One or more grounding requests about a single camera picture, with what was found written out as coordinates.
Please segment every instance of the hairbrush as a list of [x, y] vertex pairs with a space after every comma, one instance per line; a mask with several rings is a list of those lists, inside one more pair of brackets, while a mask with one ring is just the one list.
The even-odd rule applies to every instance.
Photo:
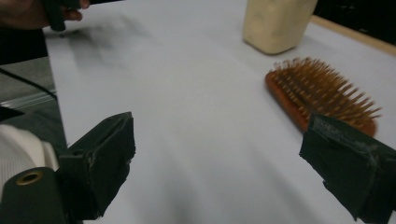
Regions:
[[269, 91], [305, 132], [312, 113], [339, 119], [374, 136], [381, 108], [347, 79], [318, 59], [296, 58], [276, 63], [265, 77]]

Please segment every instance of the white surface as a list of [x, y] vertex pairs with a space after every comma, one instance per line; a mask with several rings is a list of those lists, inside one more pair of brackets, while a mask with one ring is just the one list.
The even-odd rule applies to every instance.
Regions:
[[395, 58], [314, 24], [266, 56], [242, 41], [245, 6], [130, 0], [92, 6], [64, 38], [47, 32], [69, 143], [134, 115], [131, 173], [95, 223], [355, 223], [298, 155], [302, 135], [263, 79], [284, 59], [326, 61], [384, 108], [377, 139], [396, 147]]

